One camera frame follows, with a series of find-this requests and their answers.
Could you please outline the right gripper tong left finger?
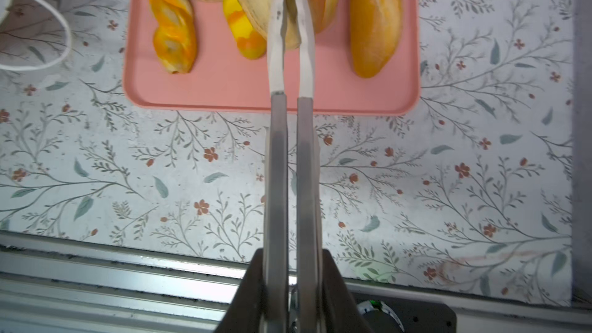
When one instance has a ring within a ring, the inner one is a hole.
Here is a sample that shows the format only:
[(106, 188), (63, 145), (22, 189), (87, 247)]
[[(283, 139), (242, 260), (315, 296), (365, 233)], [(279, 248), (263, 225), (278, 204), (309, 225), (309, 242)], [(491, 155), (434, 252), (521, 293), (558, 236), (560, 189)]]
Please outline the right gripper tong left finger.
[(261, 330), (287, 332), (288, 304), (288, 127), (284, 56), (287, 30), (285, 0), (272, 0), (268, 21), (268, 82), (271, 122), (266, 151), (265, 297)]

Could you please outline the orange twisted fake bread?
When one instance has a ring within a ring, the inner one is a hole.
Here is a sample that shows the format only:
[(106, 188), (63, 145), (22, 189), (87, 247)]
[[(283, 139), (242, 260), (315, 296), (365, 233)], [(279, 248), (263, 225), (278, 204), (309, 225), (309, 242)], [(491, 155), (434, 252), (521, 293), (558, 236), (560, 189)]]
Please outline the orange twisted fake bread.
[(169, 73), (191, 71), (197, 58), (194, 12), (189, 0), (149, 0), (157, 21), (153, 36), (157, 58)]

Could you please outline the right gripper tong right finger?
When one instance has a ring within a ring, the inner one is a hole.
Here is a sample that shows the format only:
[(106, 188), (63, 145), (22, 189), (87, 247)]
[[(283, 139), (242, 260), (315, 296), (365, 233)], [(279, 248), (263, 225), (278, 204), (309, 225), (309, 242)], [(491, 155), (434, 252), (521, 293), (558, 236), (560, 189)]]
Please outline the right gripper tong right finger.
[(299, 332), (323, 332), (318, 150), (313, 126), (315, 31), (308, 0), (294, 0), (301, 38), (297, 116), (297, 290)]

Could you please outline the yellow croissant fake bread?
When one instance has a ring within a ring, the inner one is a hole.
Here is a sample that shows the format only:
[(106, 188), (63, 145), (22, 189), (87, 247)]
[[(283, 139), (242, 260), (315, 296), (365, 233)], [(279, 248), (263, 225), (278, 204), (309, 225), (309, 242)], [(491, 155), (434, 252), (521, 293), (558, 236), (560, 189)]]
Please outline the yellow croissant fake bread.
[(239, 1), (223, 0), (223, 11), (240, 54), (248, 60), (261, 58), (266, 53), (266, 40), (254, 29)]

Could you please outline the long golden baguette fake bread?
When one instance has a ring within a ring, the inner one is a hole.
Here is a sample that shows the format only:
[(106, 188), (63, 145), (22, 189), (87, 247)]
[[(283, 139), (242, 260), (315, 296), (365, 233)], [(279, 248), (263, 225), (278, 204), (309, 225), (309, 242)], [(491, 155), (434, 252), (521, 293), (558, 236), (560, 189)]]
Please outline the long golden baguette fake bread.
[(356, 75), (376, 76), (402, 36), (402, 0), (349, 0), (350, 50)]

